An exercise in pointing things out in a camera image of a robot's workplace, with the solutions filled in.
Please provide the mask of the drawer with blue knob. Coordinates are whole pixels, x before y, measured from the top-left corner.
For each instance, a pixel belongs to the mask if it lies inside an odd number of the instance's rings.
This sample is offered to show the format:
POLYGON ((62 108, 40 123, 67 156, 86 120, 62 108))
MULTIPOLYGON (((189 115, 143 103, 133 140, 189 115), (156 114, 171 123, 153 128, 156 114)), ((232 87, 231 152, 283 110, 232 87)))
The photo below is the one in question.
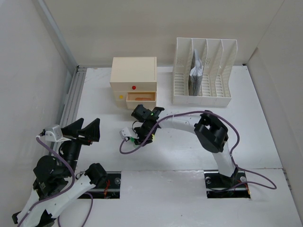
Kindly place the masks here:
POLYGON ((134 110, 137 105, 153 109, 156 106, 156 92, 128 92, 126 96, 127 108, 134 110))

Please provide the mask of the orange translucent tube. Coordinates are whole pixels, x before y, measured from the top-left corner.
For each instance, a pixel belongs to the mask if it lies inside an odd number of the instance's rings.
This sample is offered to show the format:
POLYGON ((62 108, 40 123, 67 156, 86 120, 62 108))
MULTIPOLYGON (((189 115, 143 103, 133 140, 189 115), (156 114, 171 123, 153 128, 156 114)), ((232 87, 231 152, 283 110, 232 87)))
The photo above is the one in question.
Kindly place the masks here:
POLYGON ((153 98, 150 98, 150 97, 136 97, 135 101, 153 101, 153 98))

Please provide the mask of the drawer with yellow knob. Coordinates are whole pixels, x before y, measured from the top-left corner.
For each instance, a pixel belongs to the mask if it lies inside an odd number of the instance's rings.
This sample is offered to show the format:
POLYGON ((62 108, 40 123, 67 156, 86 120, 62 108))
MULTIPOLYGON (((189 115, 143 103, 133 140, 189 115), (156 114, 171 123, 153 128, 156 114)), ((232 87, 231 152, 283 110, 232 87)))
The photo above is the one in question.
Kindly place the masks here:
POLYGON ((114 91, 114 97, 116 101, 126 101, 127 99, 127 93, 125 91, 114 91))

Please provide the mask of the cream top drawer red knob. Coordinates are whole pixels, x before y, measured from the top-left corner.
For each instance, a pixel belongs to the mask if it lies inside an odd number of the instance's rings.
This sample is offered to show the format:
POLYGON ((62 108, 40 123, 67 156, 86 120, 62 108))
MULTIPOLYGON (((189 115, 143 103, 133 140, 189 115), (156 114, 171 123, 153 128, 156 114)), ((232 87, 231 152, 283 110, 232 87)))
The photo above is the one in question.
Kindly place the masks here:
POLYGON ((115 92, 156 92, 157 82, 110 82, 115 92))

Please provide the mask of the grey black booklet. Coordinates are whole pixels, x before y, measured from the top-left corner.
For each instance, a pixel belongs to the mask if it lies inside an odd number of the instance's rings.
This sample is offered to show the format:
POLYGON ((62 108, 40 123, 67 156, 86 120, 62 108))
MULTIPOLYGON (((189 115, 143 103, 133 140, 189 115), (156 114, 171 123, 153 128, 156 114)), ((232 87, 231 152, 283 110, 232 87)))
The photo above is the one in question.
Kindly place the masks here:
POLYGON ((203 79, 203 63, 197 49, 194 49, 188 79, 188 92, 190 96, 198 96, 203 79))

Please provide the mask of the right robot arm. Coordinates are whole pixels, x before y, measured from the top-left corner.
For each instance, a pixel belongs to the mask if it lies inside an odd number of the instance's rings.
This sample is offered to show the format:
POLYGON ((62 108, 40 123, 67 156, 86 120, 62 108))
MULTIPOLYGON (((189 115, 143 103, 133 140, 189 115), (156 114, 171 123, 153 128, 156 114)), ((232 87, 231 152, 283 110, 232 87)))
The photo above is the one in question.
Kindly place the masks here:
POLYGON ((145 146, 153 142, 157 129, 176 129, 190 132, 197 136, 202 147, 211 152, 219 171, 220 183, 231 186, 236 182, 236 167, 229 157, 228 129, 210 111, 204 111, 200 115, 196 113, 174 113, 163 107, 155 107, 153 110, 138 105, 131 116, 141 123, 134 128, 137 138, 135 145, 145 146))

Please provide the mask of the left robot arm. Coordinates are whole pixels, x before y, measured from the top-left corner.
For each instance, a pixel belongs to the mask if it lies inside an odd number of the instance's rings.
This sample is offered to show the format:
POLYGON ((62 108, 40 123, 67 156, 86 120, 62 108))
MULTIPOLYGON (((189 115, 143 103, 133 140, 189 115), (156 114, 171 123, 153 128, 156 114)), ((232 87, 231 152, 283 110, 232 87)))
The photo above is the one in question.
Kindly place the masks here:
POLYGON ((89 190, 109 187, 108 174, 99 163, 93 163, 76 178, 75 170, 83 145, 100 139, 100 119, 83 127, 83 118, 68 126, 51 125, 36 136, 36 141, 50 155, 41 157, 33 172, 36 179, 24 208, 12 215, 19 227, 51 227, 60 214, 89 190))

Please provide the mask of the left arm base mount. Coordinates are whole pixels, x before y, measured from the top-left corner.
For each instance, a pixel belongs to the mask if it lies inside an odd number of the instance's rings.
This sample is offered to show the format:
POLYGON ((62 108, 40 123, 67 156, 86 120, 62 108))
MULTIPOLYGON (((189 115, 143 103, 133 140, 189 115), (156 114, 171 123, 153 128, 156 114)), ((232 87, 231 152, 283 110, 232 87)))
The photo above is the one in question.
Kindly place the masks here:
POLYGON ((99 187, 87 191, 94 199, 119 199, 121 172, 107 172, 106 181, 99 187))

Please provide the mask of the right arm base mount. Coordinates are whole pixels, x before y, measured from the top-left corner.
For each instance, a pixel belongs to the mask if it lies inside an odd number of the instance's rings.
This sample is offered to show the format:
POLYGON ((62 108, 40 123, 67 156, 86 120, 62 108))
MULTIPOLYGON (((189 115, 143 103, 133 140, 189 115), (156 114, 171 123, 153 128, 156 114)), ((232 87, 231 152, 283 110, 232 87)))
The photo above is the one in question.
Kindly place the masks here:
POLYGON ((231 178, 219 174, 218 171, 204 171, 206 196, 208 199, 246 198, 250 199, 250 191, 246 182, 246 174, 237 172, 231 178))

